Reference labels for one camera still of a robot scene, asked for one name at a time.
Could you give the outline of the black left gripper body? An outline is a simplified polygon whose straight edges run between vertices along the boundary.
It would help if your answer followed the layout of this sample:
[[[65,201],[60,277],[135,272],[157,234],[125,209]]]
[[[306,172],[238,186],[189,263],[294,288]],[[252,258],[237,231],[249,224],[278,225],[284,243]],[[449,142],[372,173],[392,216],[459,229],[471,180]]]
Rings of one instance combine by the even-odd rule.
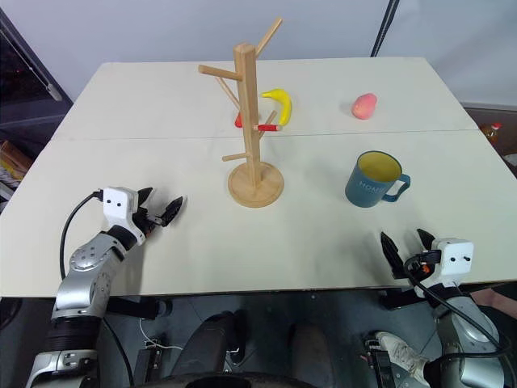
[[[160,217],[150,215],[149,210],[141,206],[132,215],[132,221],[145,238],[148,238],[155,228],[163,227],[163,220]]]

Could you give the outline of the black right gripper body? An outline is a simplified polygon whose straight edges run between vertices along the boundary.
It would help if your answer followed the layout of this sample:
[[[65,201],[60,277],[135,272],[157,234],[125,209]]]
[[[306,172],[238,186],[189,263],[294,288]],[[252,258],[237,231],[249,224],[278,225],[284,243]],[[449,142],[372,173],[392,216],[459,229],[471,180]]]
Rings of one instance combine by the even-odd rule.
[[[430,277],[435,271],[435,265],[441,261],[441,250],[425,250],[410,257],[404,263],[404,273],[411,285]]]

